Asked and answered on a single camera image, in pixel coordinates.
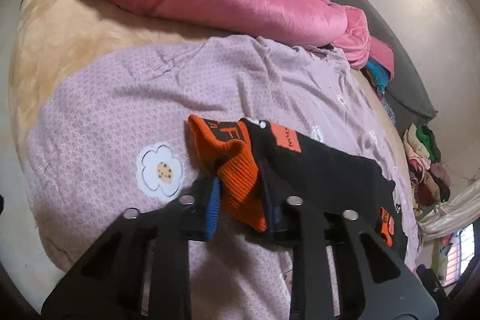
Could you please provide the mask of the pile of folded clothes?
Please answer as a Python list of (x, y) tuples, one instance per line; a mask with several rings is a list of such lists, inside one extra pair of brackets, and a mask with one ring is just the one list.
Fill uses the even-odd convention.
[(403, 134), (403, 147), (417, 220), (451, 196), (452, 181), (433, 132), (426, 126), (411, 124)]

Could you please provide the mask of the window with bars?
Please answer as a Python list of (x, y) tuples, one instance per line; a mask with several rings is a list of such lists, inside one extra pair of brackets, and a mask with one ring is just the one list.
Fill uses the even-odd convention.
[(448, 242), (447, 269), (442, 285), (448, 287), (458, 282), (475, 255), (474, 224), (453, 233)]

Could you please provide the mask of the pink strawberry bed sheet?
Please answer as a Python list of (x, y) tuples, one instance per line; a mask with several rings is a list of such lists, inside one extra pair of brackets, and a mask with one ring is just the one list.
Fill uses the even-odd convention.
[(156, 210), (204, 173), (189, 118), (281, 124), (373, 159), (395, 183), (400, 256), (418, 239), (400, 137), (339, 49), (213, 37), (107, 54), (67, 77), (24, 144), (27, 198), (47, 256), (69, 270), (125, 209)]

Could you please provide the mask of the cream curtain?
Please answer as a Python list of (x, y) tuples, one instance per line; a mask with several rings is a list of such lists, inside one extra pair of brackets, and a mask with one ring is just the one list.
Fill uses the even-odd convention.
[(433, 241), (467, 227), (479, 218), (479, 179), (455, 198), (436, 205), (419, 223), (422, 242)]

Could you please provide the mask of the striped folded clothes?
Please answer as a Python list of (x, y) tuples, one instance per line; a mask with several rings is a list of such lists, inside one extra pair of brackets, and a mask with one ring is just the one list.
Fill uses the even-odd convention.
[(368, 58), (366, 65), (361, 69), (362, 74), (370, 83), (377, 97), (382, 100), (386, 88), (391, 81), (391, 73), (372, 57)]

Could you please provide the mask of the grey headboard cushion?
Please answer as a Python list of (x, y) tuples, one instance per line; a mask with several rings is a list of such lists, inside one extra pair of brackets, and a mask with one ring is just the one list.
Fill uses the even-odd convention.
[(368, 0), (330, 0), (343, 6), (363, 10), (368, 30), (374, 38), (393, 49), (394, 76), (386, 86), (385, 98), (394, 111), (395, 128), (404, 134), (411, 124), (427, 124), (437, 115), (425, 86), (411, 58), (388, 23)]

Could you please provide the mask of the black sweater orange cuffs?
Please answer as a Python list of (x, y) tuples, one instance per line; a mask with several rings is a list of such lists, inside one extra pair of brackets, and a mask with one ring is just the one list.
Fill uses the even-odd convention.
[(331, 213), (356, 210), (379, 231), (380, 211), (388, 212), (394, 219), (386, 228), (391, 248), (406, 257), (408, 238), (393, 201), (395, 183), (383, 176), (374, 160), (330, 148), (281, 124), (249, 118), (219, 122), (190, 115), (188, 125), (201, 163), (222, 182), (221, 205), (231, 217), (266, 231), (260, 163), (267, 162), (295, 195)]

